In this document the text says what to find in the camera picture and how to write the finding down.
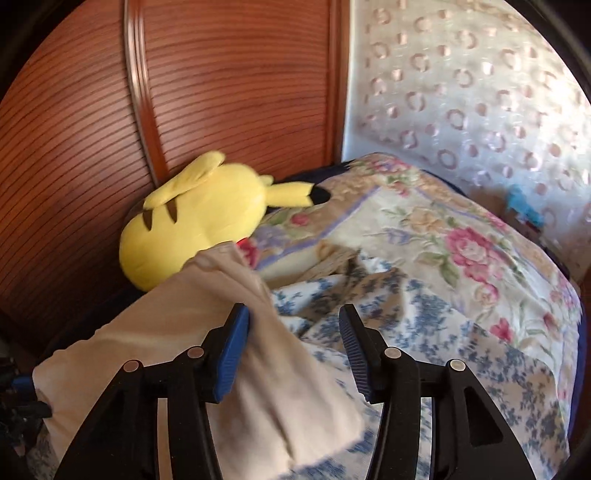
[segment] silver rivet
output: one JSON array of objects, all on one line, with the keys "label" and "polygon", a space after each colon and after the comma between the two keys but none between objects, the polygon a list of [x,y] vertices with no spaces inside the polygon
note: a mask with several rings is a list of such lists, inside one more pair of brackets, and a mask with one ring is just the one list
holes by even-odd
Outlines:
[{"label": "silver rivet", "polygon": [[466,369],[466,364],[457,358],[449,362],[449,366],[452,367],[456,372],[463,372]]},{"label": "silver rivet", "polygon": [[205,351],[200,346],[194,346],[187,351],[187,356],[189,358],[201,358]]},{"label": "silver rivet", "polygon": [[388,358],[400,358],[402,356],[402,352],[398,350],[395,346],[389,346],[384,350],[384,355]]},{"label": "silver rivet", "polygon": [[128,362],[125,362],[125,365],[123,365],[123,370],[129,374],[131,372],[135,372],[138,368],[139,362],[137,360],[129,360]]}]

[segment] beige fabric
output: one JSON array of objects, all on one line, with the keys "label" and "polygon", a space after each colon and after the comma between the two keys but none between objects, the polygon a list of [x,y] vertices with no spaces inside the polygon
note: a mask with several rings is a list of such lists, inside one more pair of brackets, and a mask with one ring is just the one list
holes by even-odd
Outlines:
[{"label": "beige fabric", "polygon": [[[249,307],[251,331],[232,391],[208,407],[224,478],[273,478],[354,442],[363,429],[356,407],[280,323],[265,284],[225,243],[34,370],[39,396],[53,409],[46,425],[58,458],[125,361],[172,360],[223,324],[234,302]],[[166,443],[159,435],[161,451]]]}]

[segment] bed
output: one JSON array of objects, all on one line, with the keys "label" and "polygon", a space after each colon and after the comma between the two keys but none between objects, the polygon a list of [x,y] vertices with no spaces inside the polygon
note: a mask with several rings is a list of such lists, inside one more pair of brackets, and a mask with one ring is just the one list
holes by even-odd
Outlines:
[{"label": "bed", "polygon": [[[2,331],[42,360],[141,295],[116,248],[127,212],[162,180],[159,156],[165,175],[214,147],[280,179],[311,170],[296,178],[321,183],[331,200],[269,212],[247,248],[282,322],[359,404],[366,431],[285,479],[365,476],[379,408],[356,393],[343,354],[336,312],[347,302],[416,359],[465,359],[537,478],[552,478],[569,455],[584,372],[586,320],[573,286],[539,247],[403,155],[330,166],[345,123],[345,2],[291,11],[238,3],[208,2],[198,18],[190,2],[127,3],[143,8],[153,103],[144,112],[160,150],[126,80],[129,18],[119,2],[82,3],[24,64],[0,103],[0,138],[9,139],[0,147],[9,179],[0,190]],[[241,27],[220,40],[219,18]],[[175,29],[178,38],[167,35]],[[418,475],[428,478],[428,401],[422,420]],[[53,477],[46,430],[27,460],[37,478]]]}]

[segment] pikachu plush toy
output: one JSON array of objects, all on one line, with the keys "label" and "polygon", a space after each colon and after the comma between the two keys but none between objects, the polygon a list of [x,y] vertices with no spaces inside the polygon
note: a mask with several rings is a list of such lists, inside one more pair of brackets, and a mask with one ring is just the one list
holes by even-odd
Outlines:
[{"label": "pikachu plush toy", "polygon": [[178,272],[199,250],[249,237],[271,207],[307,207],[330,194],[311,183],[273,185],[273,178],[229,163],[211,151],[146,197],[125,225],[119,262],[127,278],[148,291]]}]

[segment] wooden panel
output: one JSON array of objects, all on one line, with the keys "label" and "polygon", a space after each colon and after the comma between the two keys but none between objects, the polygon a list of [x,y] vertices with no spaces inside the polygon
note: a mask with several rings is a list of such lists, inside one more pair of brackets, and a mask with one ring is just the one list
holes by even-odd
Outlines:
[{"label": "wooden panel", "polygon": [[2,327],[41,348],[123,285],[118,237],[151,188],[121,47],[121,3],[87,0],[0,104]]},{"label": "wooden panel", "polygon": [[169,166],[212,148],[285,177],[326,164],[329,0],[146,0]]},{"label": "wooden panel", "polygon": [[[32,348],[124,284],[119,233],[151,189],[121,22],[84,2],[0,103],[0,327]],[[329,0],[146,0],[145,38],[173,173],[212,148],[279,178],[329,162]]]}]

